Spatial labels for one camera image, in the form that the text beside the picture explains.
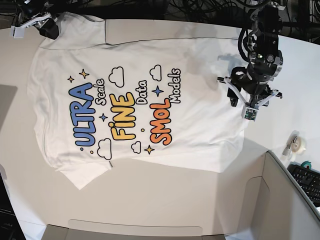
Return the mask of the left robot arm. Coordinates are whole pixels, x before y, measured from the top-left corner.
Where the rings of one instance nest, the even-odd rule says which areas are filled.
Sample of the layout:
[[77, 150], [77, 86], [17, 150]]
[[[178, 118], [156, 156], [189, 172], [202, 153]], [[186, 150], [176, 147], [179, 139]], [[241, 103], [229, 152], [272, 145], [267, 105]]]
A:
[[218, 81], [228, 86], [227, 97], [232, 107], [242, 101], [245, 107], [258, 109], [273, 97], [283, 97], [279, 90], [269, 86], [284, 64], [279, 50], [280, 4], [275, 0], [259, 0], [257, 4], [240, 0], [238, 3], [248, 10], [250, 20], [237, 40], [239, 54], [247, 65], [234, 67], [229, 77], [220, 77]]

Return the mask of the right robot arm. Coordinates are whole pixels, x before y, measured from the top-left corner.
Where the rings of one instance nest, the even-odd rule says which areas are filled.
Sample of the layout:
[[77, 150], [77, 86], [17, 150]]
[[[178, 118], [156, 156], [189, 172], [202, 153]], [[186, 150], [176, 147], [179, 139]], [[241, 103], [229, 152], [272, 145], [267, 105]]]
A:
[[19, 10], [17, 22], [11, 26], [11, 34], [15, 39], [23, 38], [25, 29], [35, 27], [43, 37], [55, 40], [59, 36], [56, 22], [58, 14], [51, 8], [49, 0], [15, 0]]

